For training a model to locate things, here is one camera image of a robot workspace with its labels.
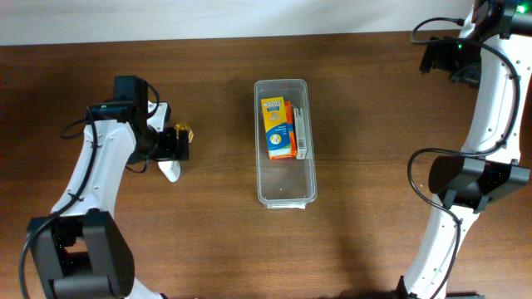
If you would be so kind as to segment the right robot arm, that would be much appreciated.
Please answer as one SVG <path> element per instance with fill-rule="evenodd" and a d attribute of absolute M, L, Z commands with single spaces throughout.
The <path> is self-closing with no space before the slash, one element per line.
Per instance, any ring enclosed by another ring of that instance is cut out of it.
<path fill-rule="evenodd" d="M 520 124 L 531 80 L 531 3 L 474 2 L 454 18 L 457 37 L 420 40 L 420 70 L 445 71 L 452 82 L 478 90 L 469 133 L 460 150 L 425 148 L 406 171 L 414 192 L 431 207 L 416 258 L 401 276 L 395 298 L 445 298 L 461 245 L 480 214 L 523 188 L 531 171 L 520 166 Z"/>

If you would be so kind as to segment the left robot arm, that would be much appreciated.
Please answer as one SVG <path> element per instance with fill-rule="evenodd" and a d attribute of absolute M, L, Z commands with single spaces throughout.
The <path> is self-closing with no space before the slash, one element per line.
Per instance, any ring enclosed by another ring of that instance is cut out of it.
<path fill-rule="evenodd" d="M 88 106 L 83 144 L 70 181 L 46 217 L 32 218 L 18 266 L 28 297 L 31 256 L 47 298 L 162 298 L 135 274 L 133 254 L 114 219 L 130 164 L 155 161 L 170 182 L 190 157 L 190 132 L 169 126 L 170 105 L 150 101 L 156 89 L 138 76 L 118 76 L 111 99 Z"/>

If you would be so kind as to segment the orange medicine box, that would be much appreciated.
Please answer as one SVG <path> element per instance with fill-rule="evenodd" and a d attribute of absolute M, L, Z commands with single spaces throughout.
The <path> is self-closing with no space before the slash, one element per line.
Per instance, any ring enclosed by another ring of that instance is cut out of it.
<path fill-rule="evenodd" d="M 285 101 L 284 107 L 286 111 L 286 118 L 287 118 L 287 128 L 288 128 L 288 136 L 290 139 L 291 144 L 291 150 L 289 156 L 291 158 L 295 158 L 297 156 L 297 141 L 296 141 L 296 135 L 294 132 L 294 126 L 293 126 L 293 114 L 292 114 L 292 108 L 291 108 L 291 102 Z"/>

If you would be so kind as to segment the small gold-lid jar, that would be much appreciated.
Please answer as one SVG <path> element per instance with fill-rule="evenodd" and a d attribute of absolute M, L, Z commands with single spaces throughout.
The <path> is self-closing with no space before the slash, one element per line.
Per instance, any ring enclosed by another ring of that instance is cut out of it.
<path fill-rule="evenodd" d="M 186 135 L 188 143 L 191 143 L 194 138 L 194 132 L 189 124 L 185 122 L 180 122 L 175 125 L 175 129 L 178 133 L 178 135 Z"/>

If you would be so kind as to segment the yellow Woods medicine box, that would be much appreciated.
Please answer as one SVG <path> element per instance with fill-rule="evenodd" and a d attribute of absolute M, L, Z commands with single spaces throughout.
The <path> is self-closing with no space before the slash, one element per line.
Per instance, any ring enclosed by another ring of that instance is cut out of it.
<path fill-rule="evenodd" d="M 285 100 L 282 96 L 265 98 L 260 101 L 268 157 L 270 159 L 290 157 L 291 144 L 288 136 L 284 102 Z"/>

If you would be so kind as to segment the white Panadol box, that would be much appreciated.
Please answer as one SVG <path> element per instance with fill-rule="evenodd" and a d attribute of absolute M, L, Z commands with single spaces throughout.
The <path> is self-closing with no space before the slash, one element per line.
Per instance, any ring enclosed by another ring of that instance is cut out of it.
<path fill-rule="evenodd" d="M 297 146 L 296 159 L 300 159 L 300 160 L 306 159 L 306 155 L 308 152 L 308 146 L 307 146 L 305 119 L 304 119 L 302 108 L 298 108 L 298 107 L 293 108 L 293 121 L 294 121 L 294 131 L 295 131 L 296 146 Z"/>

